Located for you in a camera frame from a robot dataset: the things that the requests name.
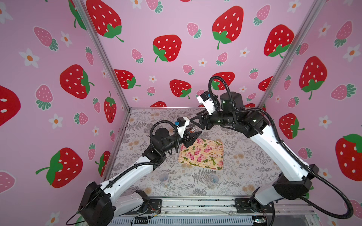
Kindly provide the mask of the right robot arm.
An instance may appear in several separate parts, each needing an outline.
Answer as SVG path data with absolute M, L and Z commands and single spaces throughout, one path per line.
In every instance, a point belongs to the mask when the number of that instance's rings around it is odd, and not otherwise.
M 295 200 L 305 196 L 312 187 L 314 178 L 298 163 L 299 157 L 291 156 L 277 140 L 272 126 L 258 108 L 246 109 L 241 95 L 235 92 L 221 95 L 221 111 L 218 111 L 211 94 L 205 91 L 197 95 L 197 100 L 206 109 L 191 118 L 191 122 L 202 130 L 210 130 L 219 125 L 244 134 L 259 145 L 279 166 L 278 178 L 258 189 L 250 197 L 246 207 L 259 212 L 269 203 L 281 200 Z

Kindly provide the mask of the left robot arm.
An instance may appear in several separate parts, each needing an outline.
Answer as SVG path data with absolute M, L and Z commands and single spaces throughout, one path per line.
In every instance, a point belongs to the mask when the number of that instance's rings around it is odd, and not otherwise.
M 122 194 L 159 167 L 166 160 L 166 153 L 173 148 L 177 149 L 181 144 L 192 146 L 202 133 L 191 132 L 191 129 L 186 127 L 184 133 L 179 135 L 177 127 L 173 129 L 174 134 L 171 135 L 168 129 L 156 129 L 153 126 L 150 130 L 150 145 L 138 161 L 117 176 L 101 184 L 91 182 L 86 187 L 78 214 L 89 226 L 107 226 L 114 217 L 143 205 L 147 198 L 141 192 L 137 192 L 136 197 Z

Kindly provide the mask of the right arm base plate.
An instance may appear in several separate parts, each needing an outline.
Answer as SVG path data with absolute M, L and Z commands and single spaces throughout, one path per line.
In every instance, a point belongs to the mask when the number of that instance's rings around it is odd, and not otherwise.
M 263 206 L 254 199 L 250 200 L 249 198 L 236 198 L 234 202 L 237 213 L 272 213 L 274 210 L 271 204 Z

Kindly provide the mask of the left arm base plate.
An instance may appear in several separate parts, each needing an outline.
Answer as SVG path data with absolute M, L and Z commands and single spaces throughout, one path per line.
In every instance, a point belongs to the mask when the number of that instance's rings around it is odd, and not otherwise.
M 144 191 L 136 190 L 132 193 L 132 195 L 138 194 L 141 199 L 142 203 L 137 204 L 136 207 L 131 209 L 126 215 L 136 215 L 136 214 L 159 214 L 162 209 L 162 199 L 153 199 L 150 198 Z

